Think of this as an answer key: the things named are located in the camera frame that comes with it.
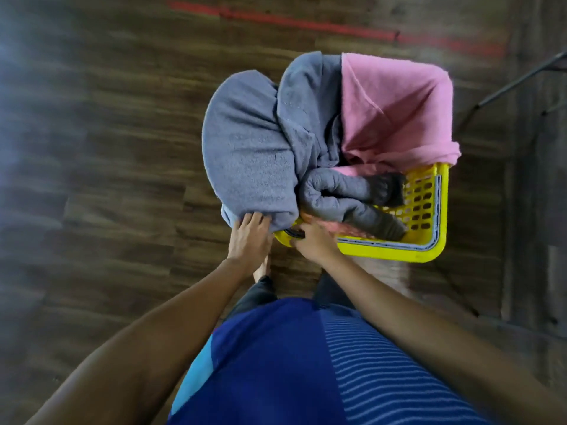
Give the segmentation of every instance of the blue shirt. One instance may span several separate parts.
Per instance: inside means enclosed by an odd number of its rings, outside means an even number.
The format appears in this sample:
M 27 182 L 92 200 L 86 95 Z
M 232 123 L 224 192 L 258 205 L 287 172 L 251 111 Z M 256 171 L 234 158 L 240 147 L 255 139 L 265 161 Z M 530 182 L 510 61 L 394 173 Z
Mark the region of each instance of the blue shirt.
M 216 329 L 168 420 L 189 423 L 488 422 L 358 312 L 287 298 Z

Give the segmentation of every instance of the laundry basket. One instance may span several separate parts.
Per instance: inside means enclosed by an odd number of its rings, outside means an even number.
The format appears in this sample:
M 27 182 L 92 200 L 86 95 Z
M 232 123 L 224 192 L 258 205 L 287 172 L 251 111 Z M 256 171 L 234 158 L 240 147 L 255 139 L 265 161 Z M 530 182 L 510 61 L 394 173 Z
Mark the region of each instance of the laundry basket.
M 449 164 L 434 164 L 410 171 L 406 173 L 406 178 L 403 190 L 405 205 L 379 207 L 406 224 L 408 232 L 404 238 L 397 242 L 339 237 L 338 248 L 345 255 L 428 262 L 441 254 L 447 238 Z M 285 231 L 278 231 L 275 236 L 280 243 L 291 246 L 292 237 Z

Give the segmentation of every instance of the dark pants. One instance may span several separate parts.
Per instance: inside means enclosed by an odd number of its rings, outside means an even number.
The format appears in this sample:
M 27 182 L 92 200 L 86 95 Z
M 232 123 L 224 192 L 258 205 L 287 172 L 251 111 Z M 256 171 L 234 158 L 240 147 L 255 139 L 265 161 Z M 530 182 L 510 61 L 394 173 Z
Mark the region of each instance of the dark pants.
M 237 314 L 249 312 L 250 310 L 277 300 L 274 290 L 273 281 L 269 276 L 264 276 L 238 300 L 237 304 L 228 314 L 226 319 L 236 316 Z M 319 305 L 338 304 L 350 309 L 355 309 L 353 303 L 346 296 L 343 289 L 337 285 L 337 282 L 329 276 L 325 271 L 321 273 L 313 301 Z

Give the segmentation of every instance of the person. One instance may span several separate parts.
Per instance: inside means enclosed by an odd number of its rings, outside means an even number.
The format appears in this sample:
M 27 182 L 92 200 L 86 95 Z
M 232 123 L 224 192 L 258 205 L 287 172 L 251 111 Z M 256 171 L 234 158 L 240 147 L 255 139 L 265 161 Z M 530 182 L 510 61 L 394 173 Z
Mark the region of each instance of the person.
M 215 271 L 95 350 L 28 423 L 150 423 L 187 369 L 170 424 L 567 423 L 528 371 L 380 283 L 316 224 L 295 242 L 323 269 L 314 299 L 278 300 L 269 223 L 246 214 Z

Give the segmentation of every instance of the foot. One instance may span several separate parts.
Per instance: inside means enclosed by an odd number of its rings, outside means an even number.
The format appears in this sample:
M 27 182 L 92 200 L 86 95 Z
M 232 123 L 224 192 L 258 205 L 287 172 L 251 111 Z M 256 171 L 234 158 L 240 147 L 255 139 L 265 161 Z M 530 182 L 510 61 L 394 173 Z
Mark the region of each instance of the foot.
M 258 283 L 258 280 L 264 276 L 270 276 L 270 255 L 266 257 L 262 265 L 253 273 L 253 276 L 255 283 Z

